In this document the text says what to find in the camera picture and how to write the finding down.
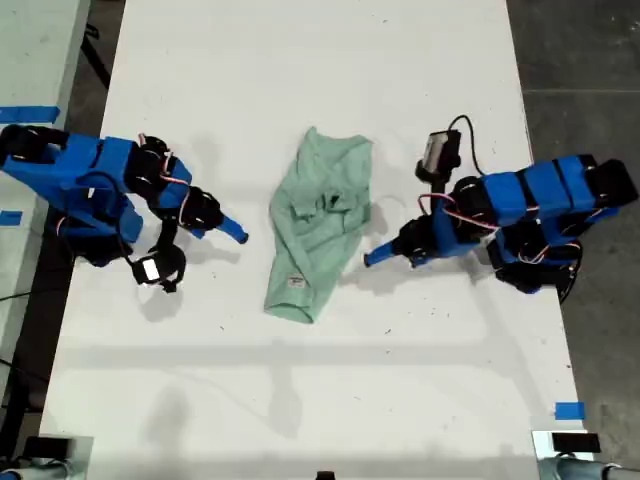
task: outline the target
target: gray floor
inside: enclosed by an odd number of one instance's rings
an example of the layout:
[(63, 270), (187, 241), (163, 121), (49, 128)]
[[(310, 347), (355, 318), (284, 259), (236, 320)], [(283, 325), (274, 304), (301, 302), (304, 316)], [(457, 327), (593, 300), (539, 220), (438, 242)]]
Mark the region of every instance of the gray floor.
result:
[[(508, 0), (534, 156), (625, 160), (640, 186), (640, 2)], [(94, 0), (96, 43), (112, 63), (122, 1)], [(68, 128), (98, 134), (105, 91), (84, 59)], [(582, 274), (563, 306), (587, 425), (605, 458), (640, 468), (640, 203), (584, 238)]]

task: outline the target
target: green shirt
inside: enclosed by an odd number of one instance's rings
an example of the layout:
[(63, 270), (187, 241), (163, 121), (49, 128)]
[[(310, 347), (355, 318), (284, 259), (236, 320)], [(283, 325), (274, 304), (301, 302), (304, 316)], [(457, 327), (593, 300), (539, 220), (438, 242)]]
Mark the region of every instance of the green shirt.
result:
[(309, 129), (271, 200), (276, 237), (265, 311), (313, 323), (355, 253), (371, 203), (366, 138)]

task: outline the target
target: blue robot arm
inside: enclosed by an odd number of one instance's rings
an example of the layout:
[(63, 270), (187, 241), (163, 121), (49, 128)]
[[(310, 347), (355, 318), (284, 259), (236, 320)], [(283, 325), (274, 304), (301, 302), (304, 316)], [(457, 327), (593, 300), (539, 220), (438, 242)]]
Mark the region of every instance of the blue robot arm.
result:
[[(96, 266), (124, 257), (138, 283), (159, 283), (166, 291), (175, 290), (186, 264), (173, 244), (178, 226), (197, 238), (219, 229), (239, 243), (248, 239), (210, 193), (191, 185), (185, 165), (155, 137), (141, 135), (138, 144), (9, 125), (0, 133), (0, 169), (49, 202), (55, 232), (75, 255)], [(136, 262), (129, 258), (130, 244), (138, 239), (142, 217), (127, 194), (144, 198), (162, 220), (158, 243)]]
[(431, 214), (411, 220), (395, 239), (365, 255), (367, 267), (397, 255), (417, 267), (435, 258), (463, 255), (483, 237), (495, 234), (488, 251), (500, 280), (525, 293), (556, 285), (564, 299), (582, 256), (577, 238), (638, 198), (622, 162), (598, 165), (589, 155), (463, 178), (444, 195), (451, 170), (460, 165), (460, 135), (434, 135), (443, 138), (439, 145), (435, 142), (435, 161), (425, 155), (432, 168), (425, 169), (421, 161), (416, 169), (421, 180), (440, 190), (425, 195), (432, 197)]

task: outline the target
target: blue painter's tape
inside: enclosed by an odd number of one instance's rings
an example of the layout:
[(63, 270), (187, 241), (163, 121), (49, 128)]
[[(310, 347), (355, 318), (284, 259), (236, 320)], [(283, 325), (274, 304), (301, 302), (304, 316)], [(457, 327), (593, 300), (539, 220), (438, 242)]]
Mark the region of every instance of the blue painter's tape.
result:
[(58, 107), (0, 107), (0, 123), (53, 123), (58, 115)]
[(556, 420), (584, 420), (584, 403), (556, 402)]
[(22, 221), (22, 212), (3, 210), (0, 212), (0, 227), (17, 227)]

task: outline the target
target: white tabletop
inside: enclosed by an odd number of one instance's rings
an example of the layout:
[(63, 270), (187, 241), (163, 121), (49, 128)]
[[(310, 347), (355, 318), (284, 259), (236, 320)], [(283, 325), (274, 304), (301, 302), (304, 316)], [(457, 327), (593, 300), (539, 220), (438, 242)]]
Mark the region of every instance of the white tabletop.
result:
[[(181, 235), (175, 295), (78, 265), (41, 432), (94, 437), (90, 479), (537, 478), (530, 431), (581, 427), (553, 418), (576, 400), (555, 291), (475, 255), (361, 266), (418, 215), (415, 162), (459, 113), (486, 170), (531, 161), (503, 0), (129, 0), (102, 133), (166, 140), (251, 238)], [(262, 305), (268, 203), (312, 125), (374, 142), (374, 219), (301, 325)]]

